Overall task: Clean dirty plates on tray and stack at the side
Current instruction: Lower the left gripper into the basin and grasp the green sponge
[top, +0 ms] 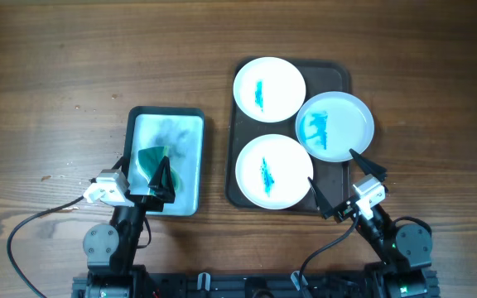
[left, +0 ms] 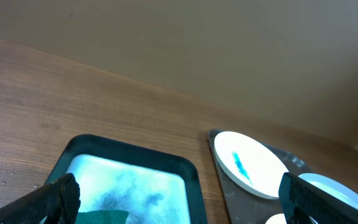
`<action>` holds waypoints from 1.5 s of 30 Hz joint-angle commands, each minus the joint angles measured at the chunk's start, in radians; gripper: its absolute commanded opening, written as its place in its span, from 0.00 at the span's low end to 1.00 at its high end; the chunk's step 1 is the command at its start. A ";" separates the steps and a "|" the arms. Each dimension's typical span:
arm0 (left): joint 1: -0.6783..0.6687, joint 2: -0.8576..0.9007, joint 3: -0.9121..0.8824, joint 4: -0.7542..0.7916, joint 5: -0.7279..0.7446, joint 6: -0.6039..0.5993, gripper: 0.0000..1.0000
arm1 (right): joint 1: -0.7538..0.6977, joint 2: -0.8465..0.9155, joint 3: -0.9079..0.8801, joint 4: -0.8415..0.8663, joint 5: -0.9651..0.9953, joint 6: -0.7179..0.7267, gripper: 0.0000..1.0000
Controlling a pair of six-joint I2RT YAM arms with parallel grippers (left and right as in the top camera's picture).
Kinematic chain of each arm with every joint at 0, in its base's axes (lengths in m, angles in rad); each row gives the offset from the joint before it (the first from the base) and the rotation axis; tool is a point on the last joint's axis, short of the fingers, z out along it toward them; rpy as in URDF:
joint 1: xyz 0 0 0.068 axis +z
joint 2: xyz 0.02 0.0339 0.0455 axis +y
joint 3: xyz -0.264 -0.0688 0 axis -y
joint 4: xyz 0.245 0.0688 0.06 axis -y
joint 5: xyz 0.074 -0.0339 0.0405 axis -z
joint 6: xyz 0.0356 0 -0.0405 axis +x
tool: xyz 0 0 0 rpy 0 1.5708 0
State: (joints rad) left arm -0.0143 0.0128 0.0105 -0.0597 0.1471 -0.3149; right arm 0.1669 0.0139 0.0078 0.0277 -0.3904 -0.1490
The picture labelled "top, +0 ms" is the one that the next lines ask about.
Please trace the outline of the green yellow sponge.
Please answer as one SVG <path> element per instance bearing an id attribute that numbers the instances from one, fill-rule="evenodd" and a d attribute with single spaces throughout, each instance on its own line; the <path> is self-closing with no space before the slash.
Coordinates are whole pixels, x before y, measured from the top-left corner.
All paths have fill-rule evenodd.
<path id="1" fill-rule="evenodd" d="M 169 146 L 149 147 L 142 149 L 137 153 L 137 166 L 141 170 L 142 175 L 145 176 L 148 183 L 155 174 L 157 167 L 160 165 L 163 157 L 169 157 Z M 181 178 L 171 164 L 171 180 L 175 191 L 181 189 Z"/>

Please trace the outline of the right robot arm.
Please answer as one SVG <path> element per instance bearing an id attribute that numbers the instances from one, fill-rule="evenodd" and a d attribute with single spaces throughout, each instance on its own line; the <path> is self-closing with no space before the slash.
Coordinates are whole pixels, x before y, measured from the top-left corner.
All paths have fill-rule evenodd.
<path id="1" fill-rule="evenodd" d="M 320 216 L 341 223 L 352 220 L 349 229 L 332 243 L 313 252 L 302 263 L 295 285 L 304 297 L 312 294 L 305 283 L 308 263 L 356 231 L 374 250 L 379 261 L 370 263 L 361 272 L 328 273 L 323 296 L 329 297 L 438 297 L 436 273 L 431 271 L 432 230 L 428 223 L 403 216 L 392 220 L 380 203 L 386 198 L 384 185 L 387 169 L 349 151 L 364 173 L 353 184 L 354 195 L 333 207 L 318 186 L 309 181 Z"/>

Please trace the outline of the white plate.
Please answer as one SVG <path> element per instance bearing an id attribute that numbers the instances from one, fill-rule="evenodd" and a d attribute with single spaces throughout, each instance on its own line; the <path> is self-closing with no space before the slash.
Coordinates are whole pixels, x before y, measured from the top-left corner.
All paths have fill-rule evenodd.
<path id="1" fill-rule="evenodd" d="M 287 209 L 299 203 L 314 176 L 309 154 L 281 134 L 254 138 L 238 154 L 235 180 L 242 194 L 263 209 Z"/>
<path id="2" fill-rule="evenodd" d="M 246 63 L 235 75 L 233 96 L 237 106 L 253 120 L 278 123 L 301 108 L 306 83 L 289 61 L 261 57 Z"/>

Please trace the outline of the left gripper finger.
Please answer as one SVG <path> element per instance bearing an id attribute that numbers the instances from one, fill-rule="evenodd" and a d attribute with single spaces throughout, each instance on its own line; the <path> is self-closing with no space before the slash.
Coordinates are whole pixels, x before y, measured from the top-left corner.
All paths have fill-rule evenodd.
<path id="1" fill-rule="evenodd" d="M 174 180 L 172 179 L 171 175 L 171 167 L 170 167 L 170 160 L 168 156 L 163 157 L 164 166 L 163 166 L 163 175 L 162 178 L 164 180 L 164 201 L 168 204 L 171 204 L 175 201 L 176 192 L 174 188 Z"/>
<path id="2" fill-rule="evenodd" d="M 152 191 L 165 190 L 166 182 L 163 180 L 166 178 L 167 157 L 164 156 L 156 171 L 154 172 L 148 186 Z"/>

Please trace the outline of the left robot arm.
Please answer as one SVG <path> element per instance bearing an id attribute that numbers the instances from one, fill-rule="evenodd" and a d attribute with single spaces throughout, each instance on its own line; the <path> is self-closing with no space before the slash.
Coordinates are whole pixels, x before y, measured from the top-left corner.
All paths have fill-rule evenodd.
<path id="1" fill-rule="evenodd" d="M 93 226 L 84 236 L 83 249 L 89 272 L 74 280 L 73 297 L 158 297 L 159 287 L 143 265 L 133 264 L 136 252 L 144 246 L 139 239 L 149 230 L 148 211 L 162 211 L 175 201 L 170 160 L 164 156 L 148 186 L 149 195 L 133 195 L 123 173 L 121 158 L 114 168 L 103 170 L 84 192 L 89 202 L 102 200 L 113 206 L 109 223 Z"/>

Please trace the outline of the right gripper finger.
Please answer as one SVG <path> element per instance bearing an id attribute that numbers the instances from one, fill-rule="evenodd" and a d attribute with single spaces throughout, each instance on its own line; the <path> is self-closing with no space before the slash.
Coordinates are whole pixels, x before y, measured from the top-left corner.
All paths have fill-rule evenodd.
<path id="1" fill-rule="evenodd" d="M 313 179 L 308 177 L 308 181 L 309 181 L 312 193 L 314 195 L 317 210 L 319 211 L 320 216 L 323 219 L 328 219 L 329 217 L 333 215 L 334 208 L 330 204 L 329 200 L 320 191 L 319 187 L 316 185 Z"/>
<path id="2" fill-rule="evenodd" d="M 387 178 L 387 169 L 380 166 L 379 164 L 374 163 L 370 159 L 367 159 L 360 155 L 354 149 L 349 149 L 350 155 L 353 157 L 353 160 L 356 162 L 360 170 L 365 175 L 372 175 L 377 178 L 380 182 L 384 182 Z"/>

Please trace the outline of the light blue plate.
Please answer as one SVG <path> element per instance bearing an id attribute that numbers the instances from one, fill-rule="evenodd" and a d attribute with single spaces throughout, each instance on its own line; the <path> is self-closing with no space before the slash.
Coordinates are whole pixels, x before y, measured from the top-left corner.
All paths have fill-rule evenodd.
<path id="1" fill-rule="evenodd" d="M 306 151 L 326 162 L 352 159 L 373 140 L 375 125 L 367 105 L 352 94 L 330 91 L 307 100 L 296 116 L 296 137 Z"/>

